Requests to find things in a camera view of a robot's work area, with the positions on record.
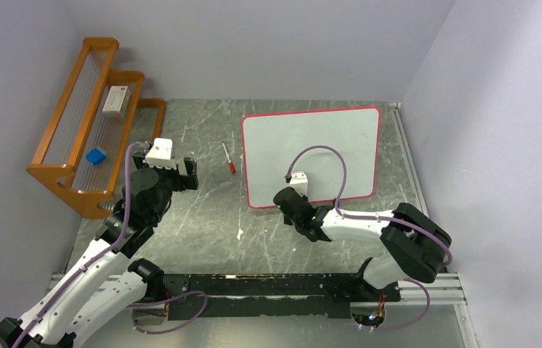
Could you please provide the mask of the red capped whiteboard marker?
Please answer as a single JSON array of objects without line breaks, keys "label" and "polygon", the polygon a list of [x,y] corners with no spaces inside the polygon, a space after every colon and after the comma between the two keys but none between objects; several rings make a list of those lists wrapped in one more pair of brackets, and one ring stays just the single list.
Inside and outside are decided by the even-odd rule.
[{"label": "red capped whiteboard marker", "polygon": [[223,148],[223,151],[225,153],[225,157],[226,157],[226,160],[227,160],[227,163],[228,163],[228,167],[230,168],[230,172],[232,174],[236,174],[236,168],[235,168],[235,165],[231,159],[231,156],[230,156],[230,151],[228,150],[228,147],[227,147],[227,144],[223,141],[222,143],[222,148]]}]

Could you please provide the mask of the red framed whiteboard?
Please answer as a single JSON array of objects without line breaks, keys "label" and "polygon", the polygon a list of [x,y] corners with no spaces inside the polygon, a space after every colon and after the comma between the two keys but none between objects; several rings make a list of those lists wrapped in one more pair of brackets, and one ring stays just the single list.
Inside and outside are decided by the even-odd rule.
[{"label": "red framed whiteboard", "polygon": [[311,202],[372,196],[382,112],[349,107],[248,115],[241,122],[248,205],[273,207],[285,174],[304,171]]}]

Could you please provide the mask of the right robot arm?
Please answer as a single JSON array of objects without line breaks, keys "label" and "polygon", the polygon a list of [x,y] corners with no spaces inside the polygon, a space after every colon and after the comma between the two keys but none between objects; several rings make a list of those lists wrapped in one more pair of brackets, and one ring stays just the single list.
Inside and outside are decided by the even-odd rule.
[{"label": "right robot arm", "polygon": [[273,202],[285,224],[312,242],[352,240],[385,247],[383,256],[364,262],[354,282],[355,292],[364,300],[405,278],[432,283],[452,261],[451,237],[412,204],[383,212],[315,207],[291,187],[276,193]]}]

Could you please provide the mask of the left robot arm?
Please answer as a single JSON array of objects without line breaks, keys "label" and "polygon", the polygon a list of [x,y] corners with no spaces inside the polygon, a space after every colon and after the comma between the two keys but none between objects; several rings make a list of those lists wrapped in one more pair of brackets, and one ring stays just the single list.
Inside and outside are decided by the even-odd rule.
[{"label": "left robot arm", "polygon": [[134,160],[123,199],[75,266],[26,313],[0,322],[2,347],[81,347],[128,306],[169,298],[163,270],[132,257],[153,236],[173,193],[199,187],[197,163],[186,157],[181,174],[147,153]]}]

